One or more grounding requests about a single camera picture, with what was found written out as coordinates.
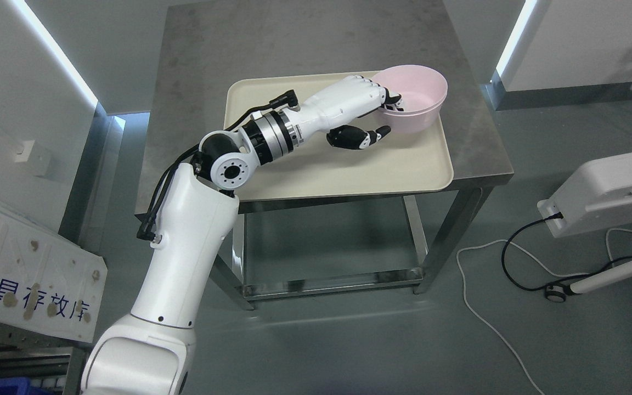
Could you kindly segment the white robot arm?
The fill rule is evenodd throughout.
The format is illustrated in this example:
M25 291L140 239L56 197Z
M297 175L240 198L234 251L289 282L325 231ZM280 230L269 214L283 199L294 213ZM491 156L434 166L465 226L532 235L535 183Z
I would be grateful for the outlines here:
M209 133L160 178L137 237L153 256L131 311L96 343L82 394L179 394L195 356L195 321L218 250L238 217L235 190L294 149L283 107L292 90Z

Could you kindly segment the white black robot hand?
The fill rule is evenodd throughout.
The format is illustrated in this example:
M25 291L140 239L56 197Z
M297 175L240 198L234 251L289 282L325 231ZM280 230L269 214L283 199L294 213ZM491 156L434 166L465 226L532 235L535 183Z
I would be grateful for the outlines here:
M391 127L366 132L349 122L379 108L402 111L402 95L361 75L351 75L311 95L299 110L285 109L283 113L291 123L290 138L296 146L314 133L324 132L331 146L363 150L386 137Z

